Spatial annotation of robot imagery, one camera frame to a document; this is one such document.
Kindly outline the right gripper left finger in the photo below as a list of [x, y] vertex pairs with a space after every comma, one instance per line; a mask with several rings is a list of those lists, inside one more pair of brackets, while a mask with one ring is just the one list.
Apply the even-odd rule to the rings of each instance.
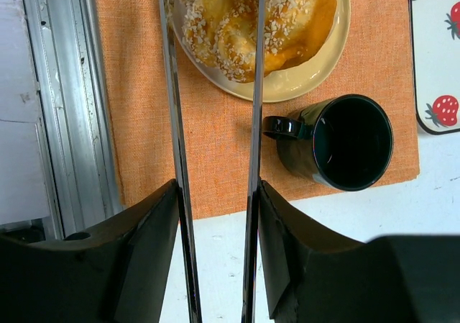
[[171, 180], [64, 240], [1, 237], [3, 322], [158, 322], [178, 228]]

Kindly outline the large sugared ring pastry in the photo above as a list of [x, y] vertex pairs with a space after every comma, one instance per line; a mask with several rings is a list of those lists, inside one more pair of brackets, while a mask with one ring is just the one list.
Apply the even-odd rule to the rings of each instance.
[[258, 37], [265, 75], [310, 60], [326, 42], [337, 7], [337, 0], [264, 0], [259, 32], [259, 0], [179, 1], [185, 7], [183, 43], [195, 61], [238, 83], [254, 81]]

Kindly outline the metal bread tongs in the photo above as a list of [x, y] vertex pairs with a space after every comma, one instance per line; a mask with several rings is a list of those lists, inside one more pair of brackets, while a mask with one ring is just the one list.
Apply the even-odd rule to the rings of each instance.
[[[162, 31], [162, 51], [167, 84], [170, 112], [172, 149], [175, 176], [178, 183], [178, 208], [180, 233], [185, 263], [185, 279], [188, 294], [188, 311], [191, 322], [202, 322], [201, 298], [199, 293], [198, 267], [193, 231], [193, 217], [190, 200], [190, 185], [185, 151], [178, 64], [175, 37], [169, 25], [170, 1], [159, 0], [160, 24]], [[256, 278], [257, 278], [257, 238], [259, 219], [259, 182], [262, 136], [262, 100], [264, 80], [265, 0], [258, 0], [257, 50], [255, 55], [254, 92], [252, 107], [252, 138], [249, 161], [249, 185], [247, 196], [246, 230], [244, 247], [244, 277], [242, 293], [242, 322], [255, 321]]]

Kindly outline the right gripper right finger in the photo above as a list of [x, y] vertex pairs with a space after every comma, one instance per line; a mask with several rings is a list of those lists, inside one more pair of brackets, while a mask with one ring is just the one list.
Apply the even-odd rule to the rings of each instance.
[[459, 238], [385, 235], [359, 242], [259, 185], [259, 239], [276, 322], [457, 322]]

